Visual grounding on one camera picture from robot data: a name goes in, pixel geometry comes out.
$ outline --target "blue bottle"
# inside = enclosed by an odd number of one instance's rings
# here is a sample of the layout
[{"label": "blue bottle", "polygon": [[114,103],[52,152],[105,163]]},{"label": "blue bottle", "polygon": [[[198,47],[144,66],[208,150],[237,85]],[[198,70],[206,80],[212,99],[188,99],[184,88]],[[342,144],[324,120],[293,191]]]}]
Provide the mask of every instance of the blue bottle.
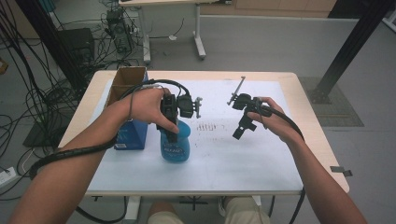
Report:
[{"label": "blue bottle", "polygon": [[177,141],[169,143],[164,130],[161,130],[161,154],[167,161],[186,161],[190,156],[189,136],[191,129],[185,122],[178,120]]}]

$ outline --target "white table leg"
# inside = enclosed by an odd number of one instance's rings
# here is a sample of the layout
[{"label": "white table leg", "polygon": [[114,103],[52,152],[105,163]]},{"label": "white table leg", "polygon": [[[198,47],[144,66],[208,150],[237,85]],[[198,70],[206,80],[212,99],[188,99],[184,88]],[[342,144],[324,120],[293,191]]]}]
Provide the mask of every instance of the white table leg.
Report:
[{"label": "white table leg", "polygon": [[204,59],[206,56],[206,53],[205,53],[204,45],[202,44],[202,40],[201,40],[201,36],[200,36],[200,26],[201,26],[200,16],[201,16],[200,6],[199,6],[199,4],[195,4],[195,31],[192,33],[194,35],[195,44],[198,49],[198,54],[201,57],[201,59]]},{"label": "white table leg", "polygon": [[143,36],[143,61],[145,62],[145,64],[149,64],[151,62],[151,55],[149,52],[149,35],[146,33],[145,16],[143,14],[142,7],[137,7],[136,9],[139,16],[140,29]]},{"label": "white table leg", "polygon": [[140,196],[129,197],[126,215],[122,223],[124,224],[136,223],[137,215],[139,213],[140,198],[141,198]]}]

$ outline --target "black metal post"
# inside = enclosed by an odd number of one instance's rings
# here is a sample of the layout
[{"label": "black metal post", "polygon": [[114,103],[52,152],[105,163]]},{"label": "black metal post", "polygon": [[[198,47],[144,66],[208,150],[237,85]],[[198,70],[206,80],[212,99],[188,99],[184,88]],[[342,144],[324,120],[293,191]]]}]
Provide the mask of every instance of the black metal post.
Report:
[{"label": "black metal post", "polygon": [[70,85],[81,99],[88,87],[88,81],[81,74],[70,52],[58,36],[57,29],[38,0],[16,0],[27,20],[32,24],[50,55],[59,65]]},{"label": "black metal post", "polygon": [[365,13],[353,28],[343,47],[338,51],[332,64],[314,90],[308,91],[313,104],[329,104],[329,93],[335,83],[347,70],[378,24],[382,21],[394,0],[372,0]]}]

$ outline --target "blue box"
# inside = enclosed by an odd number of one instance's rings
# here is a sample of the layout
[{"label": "blue box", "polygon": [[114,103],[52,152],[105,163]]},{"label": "blue box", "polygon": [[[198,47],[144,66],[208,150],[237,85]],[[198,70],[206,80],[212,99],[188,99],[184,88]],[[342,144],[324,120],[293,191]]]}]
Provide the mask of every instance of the blue box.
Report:
[{"label": "blue box", "polygon": [[[146,67],[121,67],[114,77],[110,88],[107,105],[118,101],[122,94],[132,86],[149,80]],[[148,124],[140,120],[126,121],[119,129],[116,150],[136,150],[144,149]]]}]

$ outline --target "person's right hand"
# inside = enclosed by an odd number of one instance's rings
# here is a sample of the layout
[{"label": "person's right hand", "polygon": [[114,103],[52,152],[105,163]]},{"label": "person's right hand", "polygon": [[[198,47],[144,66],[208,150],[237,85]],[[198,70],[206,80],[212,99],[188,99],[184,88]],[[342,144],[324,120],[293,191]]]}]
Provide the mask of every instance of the person's right hand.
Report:
[{"label": "person's right hand", "polygon": [[[281,113],[285,113],[282,107],[280,107],[271,97],[259,97],[259,98],[264,103],[267,103],[269,106],[271,106],[273,109]],[[279,136],[279,138],[284,142],[288,142],[291,138],[296,137],[296,135],[300,136],[284,119],[280,118],[275,114],[267,118],[265,116],[261,116],[258,113],[248,112],[247,116],[253,120],[262,123],[265,127],[271,130],[271,132]]]}]

